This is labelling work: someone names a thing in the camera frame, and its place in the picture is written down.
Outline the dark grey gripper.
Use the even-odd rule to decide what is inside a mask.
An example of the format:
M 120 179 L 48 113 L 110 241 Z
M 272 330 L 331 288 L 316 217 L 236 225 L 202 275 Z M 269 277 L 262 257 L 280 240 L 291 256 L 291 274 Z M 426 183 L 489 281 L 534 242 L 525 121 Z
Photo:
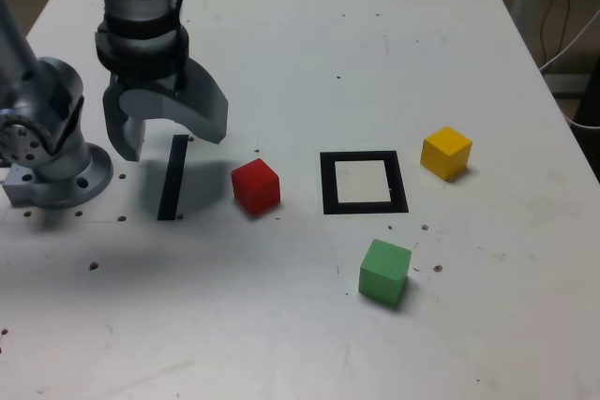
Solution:
M 220 143 L 227 134 L 228 107 L 216 81 L 190 58 L 178 77 L 137 80 L 111 74 L 103 96 L 109 140 L 126 161 L 140 160 L 144 120 L 168 119 L 201 140 Z

